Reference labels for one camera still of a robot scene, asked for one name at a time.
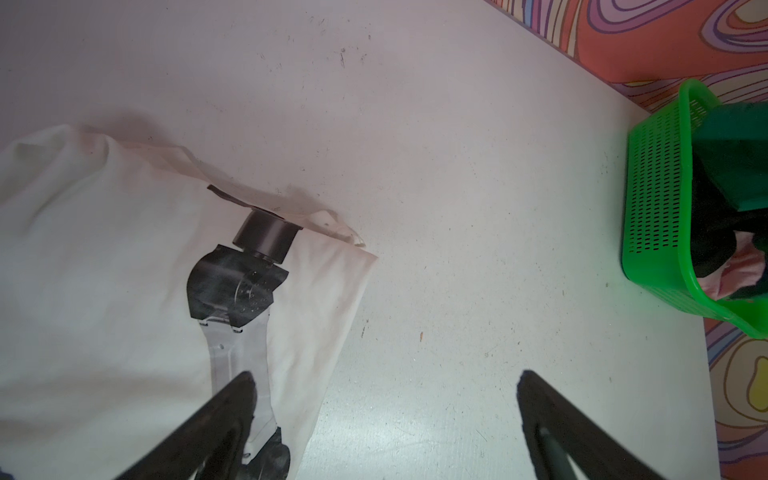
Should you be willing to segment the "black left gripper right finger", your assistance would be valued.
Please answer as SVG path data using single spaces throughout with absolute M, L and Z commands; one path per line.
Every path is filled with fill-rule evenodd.
M 538 479 L 659 479 L 532 370 L 517 385 L 522 430 Z

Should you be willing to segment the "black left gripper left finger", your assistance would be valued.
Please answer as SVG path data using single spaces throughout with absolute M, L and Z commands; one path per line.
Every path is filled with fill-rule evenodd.
M 242 372 L 120 479 L 234 479 L 256 407 L 256 384 Z

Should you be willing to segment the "green t shirt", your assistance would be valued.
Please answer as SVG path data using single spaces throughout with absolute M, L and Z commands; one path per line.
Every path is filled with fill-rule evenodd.
M 693 133 L 693 152 L 738 212 L 767 207 L 767 105 L 734 103 L 710 110 Z

